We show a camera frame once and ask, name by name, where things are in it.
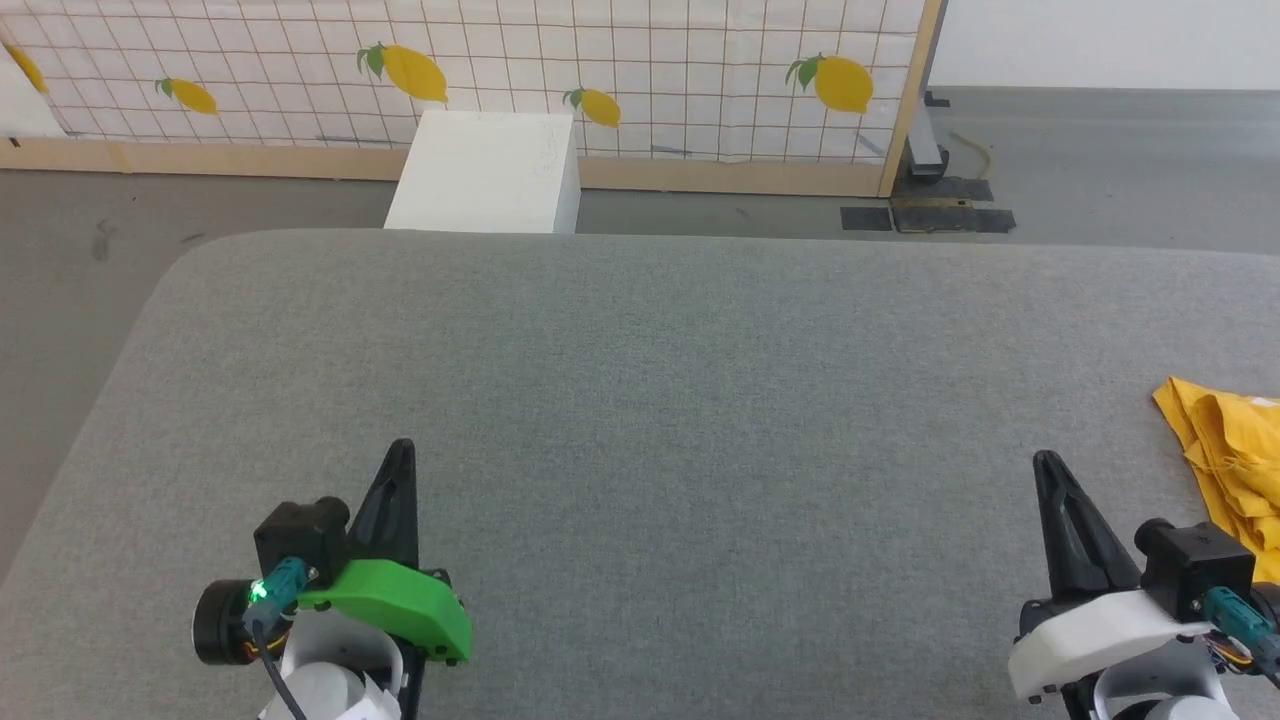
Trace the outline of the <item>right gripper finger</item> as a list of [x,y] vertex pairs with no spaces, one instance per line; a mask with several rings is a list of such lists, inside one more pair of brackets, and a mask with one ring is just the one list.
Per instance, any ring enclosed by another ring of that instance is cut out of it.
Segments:
[[1062,457],[1041,450],[1032,466],[1050,600],[1082,603],[1138,589],[1140,570]]

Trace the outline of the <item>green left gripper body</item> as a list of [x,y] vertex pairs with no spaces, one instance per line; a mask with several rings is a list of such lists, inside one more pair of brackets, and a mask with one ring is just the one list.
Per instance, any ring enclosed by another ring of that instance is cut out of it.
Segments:
[[343,612],[447,664],[472,655],[474,626],[452,587],[390,560],[351,561],[330,587],[303,591],[298,607]]

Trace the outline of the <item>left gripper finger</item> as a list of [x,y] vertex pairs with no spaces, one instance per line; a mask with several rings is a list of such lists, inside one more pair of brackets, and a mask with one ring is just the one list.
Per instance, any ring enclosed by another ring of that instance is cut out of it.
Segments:
[[390,443],[348,527],[352,559],[381,559],[419,570],[419,498],[413,442]]

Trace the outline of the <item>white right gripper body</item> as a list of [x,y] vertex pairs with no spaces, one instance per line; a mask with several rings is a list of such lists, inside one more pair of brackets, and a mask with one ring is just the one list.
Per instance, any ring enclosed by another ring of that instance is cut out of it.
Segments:
[[1181,623],[1142,589],[1103,594],[1041,623],[1015,642],[1007,673],[1014,694],[1029,700],[1047,685],[1065,685],[1156,651],[1179,635],[1213,629]]

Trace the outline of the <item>yellow t-shirt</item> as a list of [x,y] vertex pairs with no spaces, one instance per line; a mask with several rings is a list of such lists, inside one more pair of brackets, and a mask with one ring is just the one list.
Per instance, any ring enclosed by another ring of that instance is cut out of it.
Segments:
[[1280,585],[1280,398],[1176,377],[1152,398],[1181,446],[1210,520],[1254,555],[1254,582]]

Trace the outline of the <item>grey fabric sofa cushion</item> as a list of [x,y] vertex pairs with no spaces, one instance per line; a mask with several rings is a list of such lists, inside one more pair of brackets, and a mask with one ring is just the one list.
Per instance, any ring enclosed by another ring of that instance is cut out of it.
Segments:
[[474,620],[431,720],[1066,720],[1015,698],[1048,592],[1030,460],[1123,541],[1204,516],[1151,395],[1280,398],[1280,258],[274,231],[145,304],[0,585],[0,720],[250,720],[206,584],[287,500],[417,450]]

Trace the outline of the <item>large black floor tape patch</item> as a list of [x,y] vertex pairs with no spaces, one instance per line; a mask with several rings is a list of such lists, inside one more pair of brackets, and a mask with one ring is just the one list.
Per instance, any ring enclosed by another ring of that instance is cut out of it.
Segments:
[[978,208],[965,199],[895,199],[890,214],[905,234],[1009,234],[1016,228],[1011,211]]

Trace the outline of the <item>white box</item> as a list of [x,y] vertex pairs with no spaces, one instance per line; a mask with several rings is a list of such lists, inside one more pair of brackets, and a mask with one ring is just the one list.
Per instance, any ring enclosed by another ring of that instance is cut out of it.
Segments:
[[384,228],[572,234],[581,183],[573,119],[488,111],[419,122]]

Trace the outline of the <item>dark floor plate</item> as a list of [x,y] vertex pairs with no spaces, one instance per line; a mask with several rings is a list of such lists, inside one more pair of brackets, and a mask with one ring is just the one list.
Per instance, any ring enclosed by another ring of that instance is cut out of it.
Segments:
[[987,179],[945,176],[938,178],[901,178],[896,183],[892,199],[942,199],[974,202],[993,202]]

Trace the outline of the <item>grey metal partition foot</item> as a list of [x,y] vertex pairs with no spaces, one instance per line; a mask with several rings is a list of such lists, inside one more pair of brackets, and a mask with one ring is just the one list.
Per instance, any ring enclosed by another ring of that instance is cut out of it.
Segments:
[[931,110],[948,106],[948,100],[936,99],[929,90],[924,90],[918,99],[908,132],[905,176],[910,181],[933,184],[945,177],[950,154],[938,142]]

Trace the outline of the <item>lemon print partition screen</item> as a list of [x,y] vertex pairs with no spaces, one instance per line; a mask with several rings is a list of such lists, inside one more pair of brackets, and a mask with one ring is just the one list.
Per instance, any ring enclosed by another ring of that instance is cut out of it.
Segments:
[[600,190],[890,195],[946,0],[0,0],[0,169],[390,181],[457,113]]

